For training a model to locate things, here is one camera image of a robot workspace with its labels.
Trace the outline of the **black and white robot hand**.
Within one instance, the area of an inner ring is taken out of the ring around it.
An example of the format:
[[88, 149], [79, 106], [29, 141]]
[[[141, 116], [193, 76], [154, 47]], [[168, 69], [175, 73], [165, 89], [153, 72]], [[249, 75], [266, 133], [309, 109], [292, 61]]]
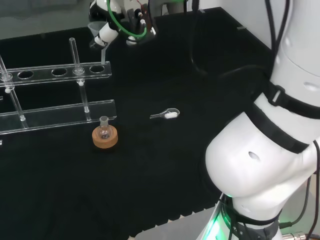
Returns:
[[89, 24], [93, 40], [91, 48], [107, 47], [117, 38], [124, 38], [128, 46], [145, 44], [157, 36], [148, 4], [140, 0], [128, 9], [117, 0], [94, 0], [89, 7]]

